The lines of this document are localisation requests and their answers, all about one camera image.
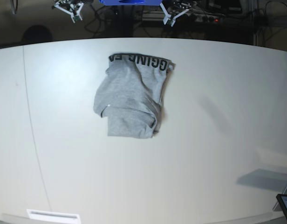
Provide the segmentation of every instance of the cloth fold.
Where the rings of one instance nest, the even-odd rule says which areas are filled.
[[[108,136],[152,138],[161,124],[162,88],[170,60],[139,54],[109,57],[94,111],[108,117]]]

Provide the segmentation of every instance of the gray boxer briefs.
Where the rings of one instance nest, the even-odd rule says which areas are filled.
[[[94,111],[108,117],[108,136],[152,138],[161,121],[162,87],[170,60],[137,55],[109,57],[106,78],[97,90]]]

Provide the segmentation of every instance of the white tabletop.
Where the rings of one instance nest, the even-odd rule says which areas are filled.
[[[114,53],[176,64],[160,133],[152,139],[107,137],[107,119],[93,112]],[[28,45],[24,60],[53,211],[80,214],[83,224],[246,217],[242,223],[251,224],[281,215],[272,207],[287,178],[287,52],[118,38]]]
[[[0,49],[0,219],[49,209],[27,105],[23,47]]]

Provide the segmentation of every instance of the cable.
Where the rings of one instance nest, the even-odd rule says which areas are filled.
[[[266,6],[265,6],[266,15],[267,15],[267,6],[268,6],[268,4],[271,3],[271,2],[273,2],[273,1],[268,1],[268,2],[266,3]],[[278,2],[278,3],[283,4],[283,5],[287,8],[287,4],[285,4],[284,2]],[[266,31],[266,30],[264,30],[264,32],[263,32],[263,39],[264,39],[263,46],[265,47],[265,46],[266,46],[266,42],[267,42],[268,40],[272,39],[275,35],[277,35],[278,33],[280,33],[280,32],[281,32],[282,30],[284,30],[284,29],[287,29],[287,27],[284,27],[284,28],[281,28],[281,29],[277,30],[274,34],[272,33],[272,29],[271,29],[272,35],[269,36],[267,39],[265,39],[265,31]]]
[[[240,22],[238,22],[238,24],[235,26],[235,29],[238,28],[240,24],[245,21],[245,19],[247,19],[250,15],[252,15],[257,10],[261,10],[261,9],[255,9],[253,11],[248,12],[247,15],[244,18],[242,18]]]
[[[14,0],[10,0],[10,3],[11,3],[12,13],[15,15],[17,13],[17,9],[18,9],[18,0],[16,0],[16,7],[14,6]]]
[[[265,11],[263,8],[259,8],[258,10],[259,10],[259,11],[262,10],[263,13],[264,13],[264,16],[267,16],[266,11]]]
[[[152,37],[152,36],[149,34],[149,32],[146,30],[145,27],[143,27],[143,30],[144,30],[144,32],[148,35],[148,37]]]
[[[207,14],[205,13],[204,9],[202,7],[199,7],[199,8],[204,12],[205,16],[208,17]]]
[[[98,10],[95,10],[95,8],[94,8],[92,5],[90,5],[90,7],[91,7],[91,9],[94,11],[94,13],[95,13],[95,18],[94,18],[92,21],[90,21],[89,23],[87,23],[87,24],[84,26],[84,29],[87,30],[87,31],[90,32],[90,33],[93,33],[93,34],[94,34],[93,37],[95,37],[95,36],[97,35],[97,33],[99,32],[100,28],[101,28],[102,21],[105,21],[105,20],[102,20],[102,19],[100,18],[98,12],[99,12],[100,10],[102,10],[103,8],[105,8],[106,6],[103,6],[103,7],[101,7],[101,8],[98,9]],[[88,26],[91,25],[92,23],[94,23],[96,20],[99,21],[98,29],[97,29],[96,31],[92,31],[92,30],[88,29]]]
[[[275,33],[273,33],[271,36],[269,36],[267,39],[265,39],[265,43],[270,40],[272,37],[274,37],[276,34],[280,33],[282,30],[287,29],[287,27],[281,28],[279,30],[277,30]]]

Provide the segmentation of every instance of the white label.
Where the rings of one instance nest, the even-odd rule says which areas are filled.
[[[27,214],[30,219],[34,220],[63,224],[81,224],[80,216],[78,214],[39,211],[32,209],[27,209]]]

